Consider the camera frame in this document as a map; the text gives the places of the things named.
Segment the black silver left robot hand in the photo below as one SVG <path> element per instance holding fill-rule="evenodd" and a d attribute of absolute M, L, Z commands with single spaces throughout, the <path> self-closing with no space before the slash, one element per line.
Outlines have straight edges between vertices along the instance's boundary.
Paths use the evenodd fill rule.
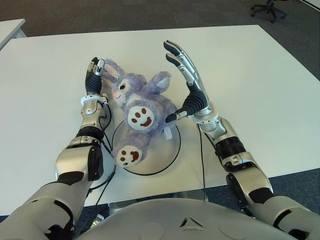
<path fill-rule="evenodd" d="M 85 90 L 87 95 L 99 95 L 101 93 L 104 66 L 105 61 L 97 57 L 94 57 L 89 63 L 85 77 Z"/>

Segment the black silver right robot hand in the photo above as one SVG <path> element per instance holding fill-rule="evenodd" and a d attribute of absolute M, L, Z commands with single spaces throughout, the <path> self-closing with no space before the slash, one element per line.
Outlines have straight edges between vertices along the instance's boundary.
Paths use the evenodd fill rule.
<path fill-rule="evenodd" d="M 165 122 L 170 123 L 206 111 L 209 108 L 210 101 L 198 70 L 188 54 L 177 43 L 170 40 L 164 41 L 163 47 L 168 51 L 165 55 L 166 60 L 180 71 L 189 89 L 189 94 L 182 107 L 169 114 Z"/>

